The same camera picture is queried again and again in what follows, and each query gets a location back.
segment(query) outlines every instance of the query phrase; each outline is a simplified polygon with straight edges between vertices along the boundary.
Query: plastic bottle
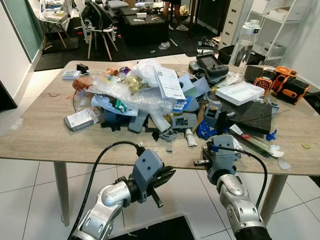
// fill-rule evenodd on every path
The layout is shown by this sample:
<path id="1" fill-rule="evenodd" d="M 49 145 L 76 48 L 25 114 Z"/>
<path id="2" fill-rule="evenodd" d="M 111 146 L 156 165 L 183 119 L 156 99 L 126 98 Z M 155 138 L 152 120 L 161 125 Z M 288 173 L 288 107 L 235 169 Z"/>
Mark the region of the plastic bottle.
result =
<path id="1" fill-rule="evenodd" d="M 245 22 L 236 40 L 228 67 L 230 72 L 242 74 L 260 29 L 258 20 Z"/>

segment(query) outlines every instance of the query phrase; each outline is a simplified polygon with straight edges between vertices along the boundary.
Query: black rubber mat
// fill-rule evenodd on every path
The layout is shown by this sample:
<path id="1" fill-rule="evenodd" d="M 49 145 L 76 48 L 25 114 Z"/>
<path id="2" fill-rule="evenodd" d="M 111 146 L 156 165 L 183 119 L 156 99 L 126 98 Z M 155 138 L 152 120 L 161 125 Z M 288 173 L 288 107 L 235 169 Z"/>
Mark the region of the black rubber mat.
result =
<path id="1" fill-rule="evenodd" d="M 194 240 L 194 236 L 184 216 L 163 221 L 130 234 L 112 238 L 113 240 Z"/>

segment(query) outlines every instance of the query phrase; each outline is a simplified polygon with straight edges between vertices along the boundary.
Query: black bag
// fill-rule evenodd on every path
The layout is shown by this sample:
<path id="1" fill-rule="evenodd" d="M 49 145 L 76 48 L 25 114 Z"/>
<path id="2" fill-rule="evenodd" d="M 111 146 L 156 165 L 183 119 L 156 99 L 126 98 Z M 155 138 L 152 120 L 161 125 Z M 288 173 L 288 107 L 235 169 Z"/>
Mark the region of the black bag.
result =
<path id="1" fill-rule="evenodd" d="M 82 19 L 89 18 L 95 30 L 109 29 L 113 27 L 112 18 L 109 13 L 95 2 L 89 2 L 82 14 Z"/>

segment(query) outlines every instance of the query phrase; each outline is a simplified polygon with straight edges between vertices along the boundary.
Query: cardboard box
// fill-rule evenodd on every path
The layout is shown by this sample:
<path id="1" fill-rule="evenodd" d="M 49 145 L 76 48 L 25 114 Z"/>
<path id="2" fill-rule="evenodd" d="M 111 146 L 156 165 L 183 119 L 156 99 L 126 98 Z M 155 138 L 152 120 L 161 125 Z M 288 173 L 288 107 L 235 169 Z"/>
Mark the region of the cardboard box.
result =
<path id="1" fill-rule="evenodd" d="M 284 5 L 284 0 L 254 0 L 251 11 L 258 14 L 268 14 L 271 10 Z"/>

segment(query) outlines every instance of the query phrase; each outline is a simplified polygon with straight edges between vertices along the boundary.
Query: cable connector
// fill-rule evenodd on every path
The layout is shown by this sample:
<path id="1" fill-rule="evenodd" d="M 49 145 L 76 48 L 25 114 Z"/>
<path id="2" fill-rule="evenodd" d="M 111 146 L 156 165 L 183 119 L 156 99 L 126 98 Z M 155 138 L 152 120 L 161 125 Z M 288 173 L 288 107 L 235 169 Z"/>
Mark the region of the cable connector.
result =
<path id="1" fill-rule="evenodd" d="M 145 148 L 144 146 L 138 145 L 138 146 L 136 147 L 136 154 L 138 155 L 138 157 L 140 157 L 141 154 L 142 154 L 145 150 L 146 150 L 146 148 Z"/>

